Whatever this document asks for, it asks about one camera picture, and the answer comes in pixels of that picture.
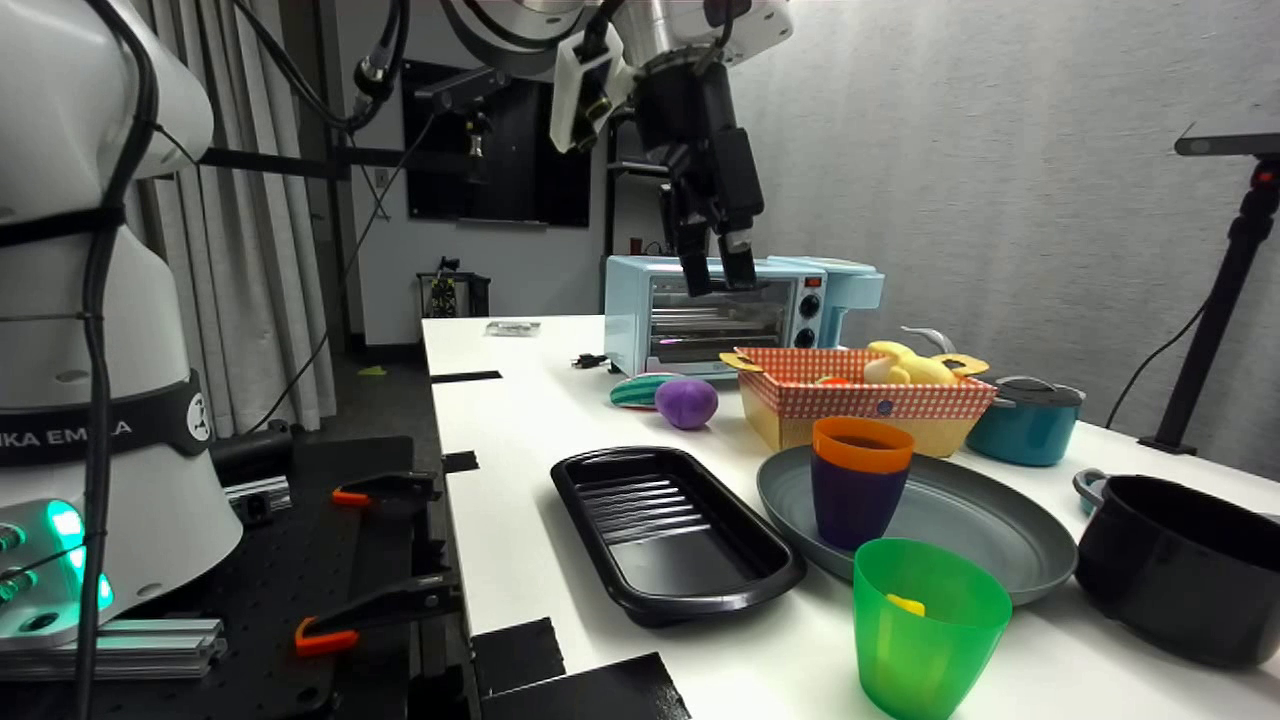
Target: purple cup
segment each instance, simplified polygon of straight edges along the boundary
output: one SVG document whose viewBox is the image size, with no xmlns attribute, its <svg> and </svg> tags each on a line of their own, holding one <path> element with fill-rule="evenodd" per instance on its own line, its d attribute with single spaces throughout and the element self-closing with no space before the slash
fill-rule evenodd
<svg viewBox="0 0 1280 720">
<path fill-rule="evenodd" d="M 852 472 L 811 456 L 817 535 L 842 553 L 858 553 L 863 539 L 885 535 L 905 487 L 908 469 Z"/>
</svg>

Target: gray pan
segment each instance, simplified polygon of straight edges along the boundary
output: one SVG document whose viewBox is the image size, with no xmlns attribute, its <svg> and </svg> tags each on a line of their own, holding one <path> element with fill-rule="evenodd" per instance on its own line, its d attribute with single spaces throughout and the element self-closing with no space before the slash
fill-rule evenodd
<svg viewBox="0 0 1280 720">
<path fill-rule="evenodd" d="M 766 460 L 759 505 L 817 569 L 847 580 L 847 553 L 817 535 L 807 466 L 807 450 Z M 905 500 L 885 535 L 967 556 L 1006 580 L 1011 606 L 1032 606 L 1076 573 L 1076 539 L 1057 518 L 980 472 L 931 456 L 914 460 Z"/>
</svg>

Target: black tray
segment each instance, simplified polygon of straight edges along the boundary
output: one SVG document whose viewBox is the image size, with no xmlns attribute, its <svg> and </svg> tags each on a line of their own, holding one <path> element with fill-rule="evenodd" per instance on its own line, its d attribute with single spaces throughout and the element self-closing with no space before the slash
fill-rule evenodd
<svg viewBox="0 0 1280 720">
<path fill-rule="evenodd" d="M 583 452 L 554 479 L 609 596 L 637 623 L 748 612 L 806 575 L 806 559 L 688 452 Z"/>
</svg>

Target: black plate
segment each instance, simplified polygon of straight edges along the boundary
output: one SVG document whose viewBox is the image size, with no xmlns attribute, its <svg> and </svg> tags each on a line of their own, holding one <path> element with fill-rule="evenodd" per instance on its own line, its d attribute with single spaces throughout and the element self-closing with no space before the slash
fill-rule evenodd
<svg viewBox="0 0 1280 720">
<path fill-rule="evenodd" d="M 583 452 L 554 479 L 609 596 L 637 623 L 748 612 L 806 575 L 806 559 L 688 452 Z"/>
<path fill-rule="evenodd" d="M 807 466 L 807 450 L 766 460 L 759 505 L 811 565 L 847 580 L 847 553 L 817 535 Z M 1050 596 L 1076 569 L 1076 539 L 1057 518 L 980 472 L 931 456 L 914 460 L 905 500 L 885 535 L 967 556 L 1006 580 L 1011 606 Z"/>
</svg>

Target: plastic cup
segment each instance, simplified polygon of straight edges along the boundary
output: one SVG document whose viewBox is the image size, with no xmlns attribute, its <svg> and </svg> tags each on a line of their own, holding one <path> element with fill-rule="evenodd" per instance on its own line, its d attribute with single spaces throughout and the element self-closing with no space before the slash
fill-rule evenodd
<svg viewBox="0 0 1280 720">
<path fill-rule="evenodd" d="M 826 418 L 811 426 L 811 511 L 817 535 L 858 553 L 885 535 L 914 472 L 914 438 L 860 419 Z"/>
<path fill-rule="evenodd" d="M 966 556 L 874 539 L 852 556 L 852 616 L 868 702 L 899 720 L 945 720 L 987 670 L 1011 602 Z"/>
</svg>

